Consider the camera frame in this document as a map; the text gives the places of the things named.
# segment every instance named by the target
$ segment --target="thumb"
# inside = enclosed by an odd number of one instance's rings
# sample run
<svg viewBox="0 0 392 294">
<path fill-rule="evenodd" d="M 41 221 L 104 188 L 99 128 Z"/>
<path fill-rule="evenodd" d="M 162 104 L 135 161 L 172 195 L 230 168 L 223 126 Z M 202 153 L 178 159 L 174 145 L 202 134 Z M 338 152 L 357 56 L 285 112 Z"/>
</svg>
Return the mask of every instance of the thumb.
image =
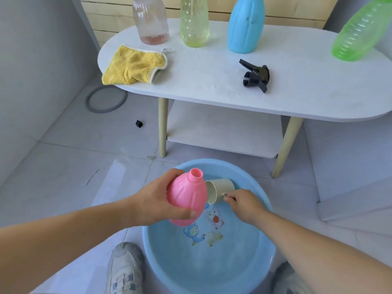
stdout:
<svg viewBox="0 0 392 294">
<path fill-rule="evenodd" d="M 167 212 L 169 219 L 196 219 L 196 211 L 189 208 L 170 205 Z"/>
<path fill-rule="evenodd" d="M 231 209 L 234 209 L 236 207 L 237 201 L 233 199 L 232 197 L 224 197 L 223 200 L 230 205 Z"/>
</svg>

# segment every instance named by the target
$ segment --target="bottle neck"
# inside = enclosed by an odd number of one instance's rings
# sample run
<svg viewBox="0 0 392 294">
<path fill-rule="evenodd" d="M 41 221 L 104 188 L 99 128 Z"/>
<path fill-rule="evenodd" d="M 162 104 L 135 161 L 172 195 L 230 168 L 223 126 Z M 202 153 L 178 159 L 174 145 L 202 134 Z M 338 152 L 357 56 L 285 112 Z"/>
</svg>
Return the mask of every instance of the bottle neck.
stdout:
<svg viewBox="0 0 392 294">
<path fill-rule="evenodd" d="M 192 168 L 188 173 L 188 179 L 191 182 L 203 180 L 203 172 L 199 168 Z"/>
</svg>

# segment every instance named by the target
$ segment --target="bottle opening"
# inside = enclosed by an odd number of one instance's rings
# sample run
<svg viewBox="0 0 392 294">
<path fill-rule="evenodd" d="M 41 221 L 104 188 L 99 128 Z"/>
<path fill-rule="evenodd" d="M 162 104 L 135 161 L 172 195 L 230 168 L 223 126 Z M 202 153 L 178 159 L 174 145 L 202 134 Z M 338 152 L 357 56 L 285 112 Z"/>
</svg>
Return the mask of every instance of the bottle opening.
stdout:
<svg viewBox="0 0 392 294">
<path fill-rule="evenodd" d="M 189 171 L 189 174 L 190 174 L 190 176 L 192 176 L 192 177 L 194 177 L 194 178 L 196 178 L 196 179 L 199 179 L 199 178 L 202 178 L 202 177 L 203 177 L 203 171 L 201 171 L 201 170 L 198 169 L 198 168 L 192 168 L 192 169 Z"/>
</svg>

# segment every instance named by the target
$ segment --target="beige cup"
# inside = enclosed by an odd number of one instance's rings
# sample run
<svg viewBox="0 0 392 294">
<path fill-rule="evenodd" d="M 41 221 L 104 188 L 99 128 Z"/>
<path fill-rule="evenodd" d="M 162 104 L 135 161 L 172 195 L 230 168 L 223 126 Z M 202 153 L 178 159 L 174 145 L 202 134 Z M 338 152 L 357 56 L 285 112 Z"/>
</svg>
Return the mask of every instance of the beige cup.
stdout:
<svg viewBox="0 0 392 294">
<path fill-rule="evenodd" d="M 228 178 L 212 179 L 205 182 L 207 185 L 208 204 L 218 203 L 227 193 L 234 191 L 234 185 Z"/>
</svg>

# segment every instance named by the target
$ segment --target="sneaker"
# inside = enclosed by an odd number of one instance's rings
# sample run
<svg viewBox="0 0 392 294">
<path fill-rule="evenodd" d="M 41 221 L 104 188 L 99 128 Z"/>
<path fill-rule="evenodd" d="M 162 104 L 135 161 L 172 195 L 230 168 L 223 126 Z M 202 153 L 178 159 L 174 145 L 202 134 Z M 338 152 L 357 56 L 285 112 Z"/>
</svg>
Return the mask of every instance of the sneaker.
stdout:
<svg viewBox="0 0 392 294">
<path fill-rule="evenodd" d="M 140 248 L 132 242 L 115 247 L 106 272 L 105 294 L 142 294 L 145 261 Z"/>
</svg>

